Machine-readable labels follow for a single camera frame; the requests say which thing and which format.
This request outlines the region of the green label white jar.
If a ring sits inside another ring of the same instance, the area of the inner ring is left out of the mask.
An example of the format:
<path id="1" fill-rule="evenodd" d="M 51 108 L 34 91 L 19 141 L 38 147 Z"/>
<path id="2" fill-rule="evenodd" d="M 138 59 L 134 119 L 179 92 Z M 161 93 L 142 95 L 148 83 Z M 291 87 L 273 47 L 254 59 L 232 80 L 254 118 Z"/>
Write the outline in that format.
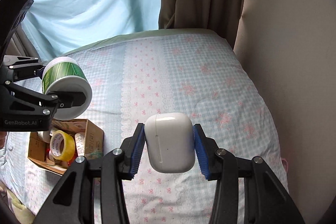
<path id="1" fill-rule="evenodd" d="M 55 94 L 59 107 L 55 119 L 74 119 L 88 108 L 92 100 L 92 88 L 83 70 L 71 57 L 56 57 L 45 67 L 42 74 L 43 94 Z"/>

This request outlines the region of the floral checkered bed quilt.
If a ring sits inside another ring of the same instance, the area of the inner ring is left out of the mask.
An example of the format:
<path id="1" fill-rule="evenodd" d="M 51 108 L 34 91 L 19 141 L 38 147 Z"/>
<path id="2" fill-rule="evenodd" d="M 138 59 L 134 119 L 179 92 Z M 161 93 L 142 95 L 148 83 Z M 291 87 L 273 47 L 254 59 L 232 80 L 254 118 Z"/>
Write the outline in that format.
<path id="1" fill-rule="evenodd" d="M 211 31 L 122 36 L 1 61 L 1 130 L 49 131 L 71 161 L 35 223 L 278 223 L 289 201 L 272 116 Z"/>

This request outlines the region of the yellow floral cloth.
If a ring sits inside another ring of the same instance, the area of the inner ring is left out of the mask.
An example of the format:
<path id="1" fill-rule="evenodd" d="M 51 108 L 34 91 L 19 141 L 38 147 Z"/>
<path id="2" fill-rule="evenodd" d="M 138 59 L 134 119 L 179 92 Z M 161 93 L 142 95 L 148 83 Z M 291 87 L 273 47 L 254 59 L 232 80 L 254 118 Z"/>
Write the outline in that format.
<path id="1" fill-rule="evenodd" d="M 35 215 L 24 204 L 20 202 L 20 200 L 12 191 L 7 189 L 6 194 L 9 202 L 9 208 L 13 212 L 17 220 L 21 224 L 32 224 L 35 219 Z"/>

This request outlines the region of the white earbuds case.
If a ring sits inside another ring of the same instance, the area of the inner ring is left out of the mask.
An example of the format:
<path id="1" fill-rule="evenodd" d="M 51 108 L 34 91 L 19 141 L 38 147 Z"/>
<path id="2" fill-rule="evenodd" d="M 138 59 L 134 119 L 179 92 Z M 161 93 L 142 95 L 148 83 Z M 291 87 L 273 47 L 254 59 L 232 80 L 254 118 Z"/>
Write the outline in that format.
<path id="1" fill-rule="evenodd" d="M 193 125 L 183 113 L 152 115 L 144 126 L 150 165 L 159 173 L 185 173 L 195 164 Z"/>

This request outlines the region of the yellow adhesive tape roll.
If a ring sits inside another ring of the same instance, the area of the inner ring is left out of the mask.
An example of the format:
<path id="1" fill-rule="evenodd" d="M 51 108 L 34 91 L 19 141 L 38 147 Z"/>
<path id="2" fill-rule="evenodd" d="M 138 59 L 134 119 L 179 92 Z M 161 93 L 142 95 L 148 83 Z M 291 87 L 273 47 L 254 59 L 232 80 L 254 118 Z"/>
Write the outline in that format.
<path id="1" fill-rule="evenodd" d="M 53 133 L 50 140 L 50 151 L 56 160 L 70 161 L 75 155 L 75 140 L 62 130 Z"/>

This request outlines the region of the light blue curtain sheet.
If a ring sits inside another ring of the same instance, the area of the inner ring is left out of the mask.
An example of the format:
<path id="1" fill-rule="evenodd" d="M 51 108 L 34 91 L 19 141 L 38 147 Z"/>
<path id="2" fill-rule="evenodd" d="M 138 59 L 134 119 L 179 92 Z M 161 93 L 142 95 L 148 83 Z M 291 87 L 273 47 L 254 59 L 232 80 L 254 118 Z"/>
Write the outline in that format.
<path id="1" fill-rule="evenodd" d="M 107 38 L 156 30 L 161 0 L 33 0 L 22 28 L 46 61 Z"/>

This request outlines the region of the brown cardboard box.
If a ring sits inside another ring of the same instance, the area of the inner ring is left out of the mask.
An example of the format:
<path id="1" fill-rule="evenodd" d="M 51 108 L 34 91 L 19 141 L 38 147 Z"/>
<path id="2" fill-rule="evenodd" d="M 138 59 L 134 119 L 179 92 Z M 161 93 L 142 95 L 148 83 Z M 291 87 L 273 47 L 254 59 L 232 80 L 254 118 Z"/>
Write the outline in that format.
<path id="1" fill-rule="evenodd" d="M 88 119 L 53 120 L 51 129 L 30 133 L 28 159 L 41 169 L 63 175 L 78 156 L 103 155 L 104 131 Z"/>

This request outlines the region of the white pill bottle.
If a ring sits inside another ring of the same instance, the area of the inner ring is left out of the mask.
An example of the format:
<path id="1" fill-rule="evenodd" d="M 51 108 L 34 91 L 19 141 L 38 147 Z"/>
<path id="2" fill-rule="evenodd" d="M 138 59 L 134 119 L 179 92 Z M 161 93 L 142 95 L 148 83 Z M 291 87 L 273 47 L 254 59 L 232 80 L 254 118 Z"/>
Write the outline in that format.
<path id="1" fill-rule="evenodd" d="M 75 134 L 75 145 L 78 156 L 85 156 L 85 134 L 79 132 Z"/>

